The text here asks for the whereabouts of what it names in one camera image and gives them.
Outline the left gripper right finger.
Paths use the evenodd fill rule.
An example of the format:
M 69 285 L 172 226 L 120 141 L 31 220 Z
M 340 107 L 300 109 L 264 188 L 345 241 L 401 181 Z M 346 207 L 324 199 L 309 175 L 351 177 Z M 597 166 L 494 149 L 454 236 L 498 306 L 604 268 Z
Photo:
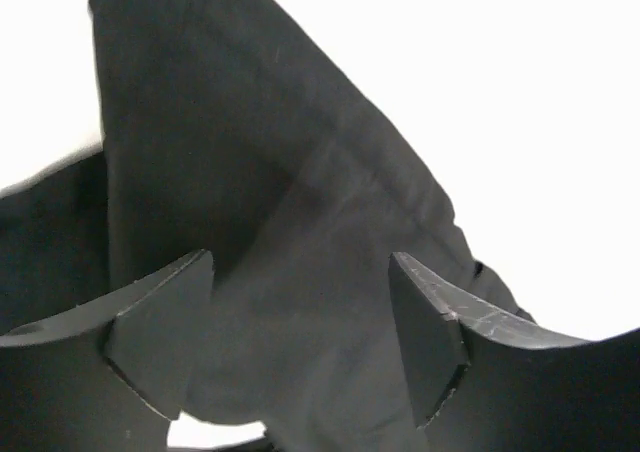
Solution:
M 635 451 L 639 334 L 542 328 L 391 256 L 390 297 L 417 429 L 431 451 Z

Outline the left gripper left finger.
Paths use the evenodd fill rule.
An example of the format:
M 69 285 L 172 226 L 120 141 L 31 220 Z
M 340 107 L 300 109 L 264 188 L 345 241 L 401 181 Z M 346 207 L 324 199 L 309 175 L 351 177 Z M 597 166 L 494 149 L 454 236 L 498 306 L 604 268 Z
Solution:
M 1 338 L 4 451 L 164 451 L 207 324 L 201 250 Z

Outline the black trousers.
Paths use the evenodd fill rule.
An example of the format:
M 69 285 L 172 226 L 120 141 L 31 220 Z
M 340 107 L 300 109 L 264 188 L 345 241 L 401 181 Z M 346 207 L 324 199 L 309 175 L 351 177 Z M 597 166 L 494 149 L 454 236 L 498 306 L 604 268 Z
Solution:
M 274 0 L 89 0 L 103 148 L 1 201 L 11 330 L 206 249 L 185 411 L 287 451 L 423 451 L 394 252 L 513 314 L 402 135 Z

